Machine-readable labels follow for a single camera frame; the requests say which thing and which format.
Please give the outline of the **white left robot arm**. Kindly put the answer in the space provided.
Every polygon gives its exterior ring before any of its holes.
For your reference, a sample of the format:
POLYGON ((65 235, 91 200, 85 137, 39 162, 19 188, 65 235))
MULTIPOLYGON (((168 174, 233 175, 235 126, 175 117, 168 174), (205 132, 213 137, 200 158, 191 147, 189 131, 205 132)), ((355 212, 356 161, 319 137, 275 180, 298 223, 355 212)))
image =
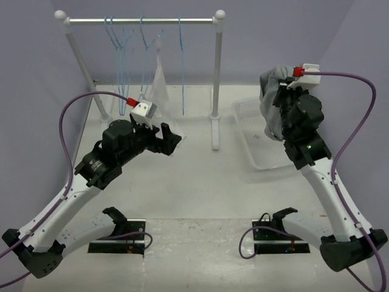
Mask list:
POLYGON ((122 167, 145 150, 171 155, 181 136, 169 125, 148 128, 135 121, 115 120, 103 132, 91 152, 76 166, 69 187, 46 207, 58 207, 37 229, 40 213, 20 229, 8 229, 2 235, 20 262, 37 279, 48 276, 61 261, 78 248, 100 238, 119 239, 126 233, 126 217, 116 208, 107 207, 98 216, 75 229, 67 224, 91 199, 122 174, 122 167))

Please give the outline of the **grey tank top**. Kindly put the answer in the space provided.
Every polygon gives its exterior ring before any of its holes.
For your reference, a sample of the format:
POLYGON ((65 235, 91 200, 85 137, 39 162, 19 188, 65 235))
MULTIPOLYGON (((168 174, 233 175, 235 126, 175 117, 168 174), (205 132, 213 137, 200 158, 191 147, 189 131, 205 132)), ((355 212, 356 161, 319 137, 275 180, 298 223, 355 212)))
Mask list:
POLYGON ((293 74, 293 67, 277 65, 260 75, 260 111, 266 121, 265 135, 274 141, 282 141, 280 109, 273 105, 279 82, 293 74))

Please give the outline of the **blue wire hanger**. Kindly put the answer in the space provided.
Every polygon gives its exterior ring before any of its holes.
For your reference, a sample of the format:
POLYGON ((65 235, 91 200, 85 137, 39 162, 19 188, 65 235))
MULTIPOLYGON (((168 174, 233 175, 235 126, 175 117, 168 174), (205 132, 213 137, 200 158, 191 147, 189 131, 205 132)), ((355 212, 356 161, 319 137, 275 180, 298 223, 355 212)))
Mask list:
POLYGON ((181 58, 181 101, 182 101, 182 115, 185 115, 185 51, 184 42, 182 38, 181 18, 178 17, 179 26, 179 46, 180 46, 180 58, 181 58))

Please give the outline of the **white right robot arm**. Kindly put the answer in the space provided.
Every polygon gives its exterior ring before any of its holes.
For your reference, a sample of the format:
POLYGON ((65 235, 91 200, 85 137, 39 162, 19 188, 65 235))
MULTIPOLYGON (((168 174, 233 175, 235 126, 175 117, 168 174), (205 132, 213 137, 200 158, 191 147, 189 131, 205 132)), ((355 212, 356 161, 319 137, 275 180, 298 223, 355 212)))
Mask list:
POLYGON ((301 87, 288 88, 282 82, 273 104, 280 110, 286 154, 310 183, 329 223, 309 219, 290 207, 274 214, 272 234, 279 239, 291 234, 306 241, 335 272, 369 259, 388 237, 360 213, 331 168, 331 152, 317 132, 324 119, 321 101, 301 87))

